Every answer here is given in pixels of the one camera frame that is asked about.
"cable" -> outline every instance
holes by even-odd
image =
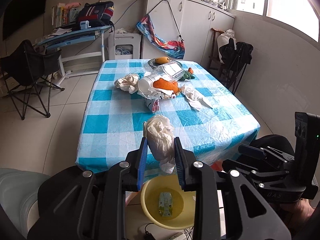
[[[87,47],[89,47],[90,45],[92,45],[96,40],[97,40],[97,39],[95,39],[93,42],[91,42],[88,46],[86,46],[86,47],[84,47],[83,49],[79,50],[76,55],[78,55],[81,51],[83,51],[84,49],[86,49]]]
[[[145,231],[146,234],[148,233],[148,231],[147,231],[147,226],[148,226],[148,225],[152,225],[152,224],[154,224],[154,223],[149,223],[149,224],[147,224],[147,225],[144,227],[144,231]]]
[[[117,24],[117,22],[122,18],[122,16],[125,14],[125,12],[136,2],[137,0],[135,0],[132,4],[130,4],[130,6],[124,11],[124,13],[121,15],[121,17],[115,22],[115,25]]]

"tissue paper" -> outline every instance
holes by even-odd
[[[130,94],[133,94],[138,90],[138,74],[128,74],[123,78],[119,78],[115,81],[116,88],[120,88],[123,91],[129,91]]]
[[[181,92],[186,96],[186,99],[188,100],[189,105],[192,106],[194,109],[200,111],[200,109],[202,108],[201,103],[205,103],[207,106],[212,108],[210,101],[206,99],[203,94],[201,94],[198,90],[194,89],[193,87],[183,86],[181,88]]]
[[[143,124],[143,136],[148,140],[153,157],[160,162],[160,169],[171,174],[174,162],[174,127],[170,120],[160,114]]]

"folding camping chair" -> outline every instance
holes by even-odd
[[[219,48],[221,59],[224,62],[224,68],[219,70],[219,81],[229,89],[232,85],[232,94],[236,93],[240,81],[243,77],[247,64],[250,64],[253,51],[253,46],[245,42],[237,42],[236,49],[232,38],[229,39],[229,43]],[[242,70],[240,79],[236,85],[238,75]]]
[[[61,50],[46,55],[37,53],[32,47],[31,42],[29,40],[24,40],[10,56],[0,59],[1,72],[4,77],[8,94],[22,120],[25,119],[27,107],[30,107],[47,118],[50,117],[51,88],[56,88],[61,91],[64,90],[64,88],[58,87],[52,83],[53,74],[59,70],[58,59],[60,55]],[[9,89],[7,84],[7,79],[9,77],[13,77],[19,83],[19,85]],[[17,90],[21,86],[24,86],[25,89]],[[44,106],[44,103],[40,97],[43,87],[49,87],[48,108]],[[23,100],[17,97],[18,93],[24,94]],[[39,111],[29,104],[29,98],[31,94],[38,96],[41,105],[44,108],[44,112]],[[20,113],[13,98],[23,103],[22,114]]]

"metal screw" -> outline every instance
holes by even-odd
[[[240,175],[240,173],[239,173],[239,171],[237,171],[237,170],[232,170],[232,171],[230,171],[230,175],[231,175],[232,177],[238,177],[238,176]]]
[[[201,168],[203,166],[202,162],[194,162],[193,166],[197,167],[197,168]]]
[[[92,171],[84,171],[82,172],[82,176],[84,176],[85,178],[91,177],[92,175]]]
[[[124,162],[120,162],[120,163],[119,163],[119,166],[120,166],[121,168],[126,168],[126,167],[128,167],[128,166],[129,166],[129,163],[128,163],[128,162],[126,162],[126,161],[124,161]]]

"white plastic bag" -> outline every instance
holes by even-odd
[[[223,63],[223,61],[221,60],[221,54],[220,54],[220,47],[223,45],[226,45],[229,43],[229,39],[233,38],[233,41],[235,43],[235,49],[236,49],[236,38],[235,38],[235,31],[234,30],[227,30],[226,33],[221,34],[218,38],[217,38],[217,45],[218,45],[218,52],[219,52],[219,59],[220,62]]]
[[[160,168],[171,174],[174,162],[174,127],[170,120],[160,114],[151,117],[143,124],[143,136],[148,140],[153,157],[160,162]]]
[[[115,81],[116,88],[120,88],[123,91],[128,91],[133,94],[138,90],[138,74],[128,74],[123,78],[119,78]]]
[[[200,111],[200,109],[202,108],[202,102],[205,103],[208,107],[212,108],[210,101],[193,87],[183,86],[181,88],[181,92],[185,95],[189,105],[192,106],[194,109]]]

